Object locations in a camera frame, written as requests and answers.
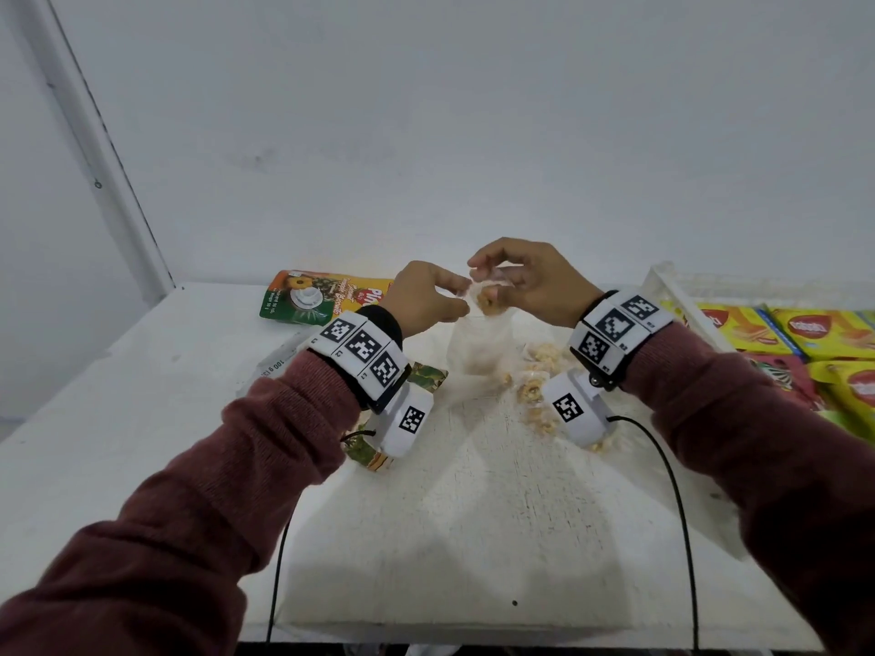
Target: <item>wire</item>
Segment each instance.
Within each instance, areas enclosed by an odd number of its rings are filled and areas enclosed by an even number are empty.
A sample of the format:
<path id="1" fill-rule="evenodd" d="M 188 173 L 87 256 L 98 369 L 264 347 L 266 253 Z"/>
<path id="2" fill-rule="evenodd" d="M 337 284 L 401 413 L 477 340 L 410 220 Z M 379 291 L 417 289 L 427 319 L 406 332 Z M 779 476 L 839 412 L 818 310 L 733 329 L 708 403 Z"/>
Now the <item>wire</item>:
<path id="1" fill-rule="evenodd" d="M 340 442 L 351 440 L 356 435 L 368 435 L 373 436 L 376 435 L 376 430 L 356 430 L 354 433 L 350 433 L 349 435 L 344 435 L 340 439 Z M 274 613 L 277 610 L 277 593 L 279 592 L 279 569 L 283 563 L 283 549 L 285 548 L 285 537 L 289 535 L 289 526 L 291 524 L 291 518 L 285 524 L 285 528 L 283 529 L 283 538 L 279 540 L 279 550 L 277 551 L 277 571 L 274 573 L 274 590 L 273 595 L 270 597 L 270 616 L 268 617 L 268 635 L 264 639 L 264 643 L 266 645 L 270 644 L 270 636 L 273 635 L 273 625 L 274 625 Z"/>
<path id="2" fill-rule="evenodd" d="M 669 464 L 669 459 L 666 457 L 665 452 L 662 450 L 662 447 L 659 444 L 659 441 L 653 436 L 653 434 L 644 428 L 638 421 L 635 419 L 630 419 L 628 416 L 609 416 L 607 418 L 608 421 L 626 421 L 627 423 L 631 423 L 633 426 L 637 426 L 638 429 L 644 433 L 649 440 L 654 444 L 656 450 L 659 451 L 659 455 L 662 458 L 662 462 L 665 463 L 665 469 L 669 472 L 669 478 L 671 479 L 671 487 L 674 488 L 674 499 L 677 501 L 677 512 L 681 517 L 681 529 L 684 530 L 684 547 L 687 549 L 687 570 L 690 573 L 690 602 L 693 607 L 693 651 L 698 653 L 699 651 L 699 603 L 697 596 L 695 594 L 695 573 L 693 571 L 693 551 L 690 547 L 690 530 L 687 529 L 687 516 L 684 513 L 684 502 L 681 501 L 681 491 L 677 488 L 677 480 L 674 478 L 674 472 L 671 469 L 671 465 Z"/>

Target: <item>person's left hand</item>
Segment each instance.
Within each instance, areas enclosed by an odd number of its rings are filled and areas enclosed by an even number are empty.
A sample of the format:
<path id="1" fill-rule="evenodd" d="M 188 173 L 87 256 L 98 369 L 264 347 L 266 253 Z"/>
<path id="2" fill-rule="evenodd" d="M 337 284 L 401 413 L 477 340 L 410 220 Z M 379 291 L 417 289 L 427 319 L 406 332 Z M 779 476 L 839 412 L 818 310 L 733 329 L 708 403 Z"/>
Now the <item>person's left hand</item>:
<path id="1" fill-rule="evenodd" d="M 401 334 L 408 338 L 431 329 L 438 322 L 455 322 L 468 314 L 464 299 L 439 295 L 443 287 L 454 295 L 465 292 L 471 280 L 430 262 L 414 260 L 401 270 L 380 306 L 397 320 Z"/>

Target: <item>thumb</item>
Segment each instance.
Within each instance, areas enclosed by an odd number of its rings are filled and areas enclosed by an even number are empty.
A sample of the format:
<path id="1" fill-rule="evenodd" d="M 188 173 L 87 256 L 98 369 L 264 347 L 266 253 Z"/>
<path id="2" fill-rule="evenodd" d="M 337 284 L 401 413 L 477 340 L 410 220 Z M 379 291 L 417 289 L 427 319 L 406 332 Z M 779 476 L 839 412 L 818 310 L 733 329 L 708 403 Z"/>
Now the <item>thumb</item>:
<path id="1" fill-rule="evenodd" d="M 471 310 L 468 302 L 464 299 L 438 296 L 440 297 L 441 322 L 455 322 L 459 318 L 464 318 Z"/>
<path id="2" fill-rule="evenodd" d="M 526 293 L 512 285 L 496 285 L 484 287 L 487 297 L 495 299 L 498 306 L 515 306 L 516 308 L 526 309 Z"/>

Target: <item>wall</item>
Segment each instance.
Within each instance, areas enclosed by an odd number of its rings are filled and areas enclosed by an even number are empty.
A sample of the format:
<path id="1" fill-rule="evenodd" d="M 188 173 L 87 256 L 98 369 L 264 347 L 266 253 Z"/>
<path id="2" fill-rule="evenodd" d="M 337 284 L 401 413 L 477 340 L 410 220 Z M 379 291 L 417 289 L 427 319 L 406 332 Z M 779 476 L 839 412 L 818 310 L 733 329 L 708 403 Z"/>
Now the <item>wall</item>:
<path id="1" fill-rule="evenodd" d="M 54 0 L 170 272 L 875 279 L 875 0 Z"/>
<path id="2" fill-rule="evenodd" d="M 14 31 L 0 14 L 0 421 L 7 422 L 32 414 L 147 311 Z"/>

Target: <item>maroon sleeve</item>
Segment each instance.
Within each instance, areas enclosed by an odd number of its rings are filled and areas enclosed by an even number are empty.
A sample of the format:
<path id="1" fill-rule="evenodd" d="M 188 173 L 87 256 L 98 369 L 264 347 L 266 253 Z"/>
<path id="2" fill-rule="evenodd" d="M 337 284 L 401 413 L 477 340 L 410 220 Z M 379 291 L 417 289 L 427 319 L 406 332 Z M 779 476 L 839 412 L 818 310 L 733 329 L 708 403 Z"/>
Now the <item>maroon sleeve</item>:
<path id="1" fill-rule="evenodd" d="M 751 554 L 830 653 L 875 653 L 875 449 L 677 323 L 641 348 L 624 389 L 738 505 Z"/>
<path id="2" fill-rule="evenodd" d="M 0 608 L 0 654 L 231 653 L 241 576 L 270 561 L 301 492 L 344 460 L 359 405 L 310 352 L 259 379 L 210 437 L 146 479 L 117 519 L 76 533 Z"/>

